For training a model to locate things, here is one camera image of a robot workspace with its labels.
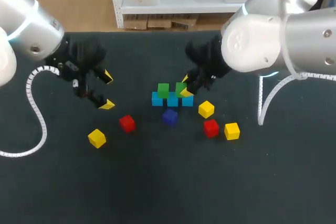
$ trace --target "black table surface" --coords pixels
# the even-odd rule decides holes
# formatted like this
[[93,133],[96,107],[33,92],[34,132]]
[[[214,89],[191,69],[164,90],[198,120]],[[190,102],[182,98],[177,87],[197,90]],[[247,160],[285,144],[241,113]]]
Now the black table surface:
[[[74,33],[96,36],[109,49],[114,82],[97,83],[116,106],[101,111],[72,94],[70,83],[41,73],[33,95],[48,126],[37,153],[0,158],[2,223],[336,223],[336,89],[332,81],[294,81],[257,124],[258,77],[231,72],[202,90],[193,108],[179,108],[178,124],[162,123],[151,92],[171,91],[193,65],[184,54],[202,33]],[[40,63],[22,55],[14,79],[2,87],[0,150],[35,146],[40,125],[26,100],[25,82]],[[265,80],[265,95],[283,76]],[[198,105],[215,105],[220,136],[208,140]],[[131,115],[137,131],[118,120]],[[240,139],[226,141],[225,123]],[[87,135],[100,129],[95,149]]]

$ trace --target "white robotic arm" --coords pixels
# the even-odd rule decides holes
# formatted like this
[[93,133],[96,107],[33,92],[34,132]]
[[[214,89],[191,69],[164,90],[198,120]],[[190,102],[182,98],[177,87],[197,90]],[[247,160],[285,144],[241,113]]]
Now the white robotic arm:
[[260,76],[289,70],[336,74],[336,8],[309,12],[317,0],[248,0],[223,26],[221,36],[186,47],[197,67],[188,72],[184,96],[209,88],[232,69]]
[[0,86],[5,85],[16,71],[16,57],[10,46],[7,33],[0,27]]

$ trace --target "stacked cubes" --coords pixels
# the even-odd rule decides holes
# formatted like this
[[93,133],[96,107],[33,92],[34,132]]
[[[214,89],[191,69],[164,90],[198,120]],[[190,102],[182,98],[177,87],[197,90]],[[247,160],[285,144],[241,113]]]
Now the stacked cubes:
[[169,92],[169,83],[159,83],[157,92],[152,92],[152,105],[163,106],[164,99],[167,100],[168,107],[178,107],[179,99],[182,99],[182,106],[192,107],[194,97],[183,97],[180,93],[186,88],[186,83],[177,82],[175,92]]

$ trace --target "cyan cube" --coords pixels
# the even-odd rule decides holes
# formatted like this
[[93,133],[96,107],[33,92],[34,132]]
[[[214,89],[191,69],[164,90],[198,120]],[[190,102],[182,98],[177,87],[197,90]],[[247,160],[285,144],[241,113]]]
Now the cyan cube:
[[194,96],[184,97],[182,98],[182,106],[184,107],[192,107],[194,105]]
[[169,98],[167,99],[167,106],[168,107],[178,107],[179,106],[179,99],[176,97],[175,92],[169,92]]
[[177,112],[167,109],[162,116],[163,122],[169,126],[174,126],[177,123]]
[[159,98],[157,92],[152,92],[152,106],[163,106],[163,99]]

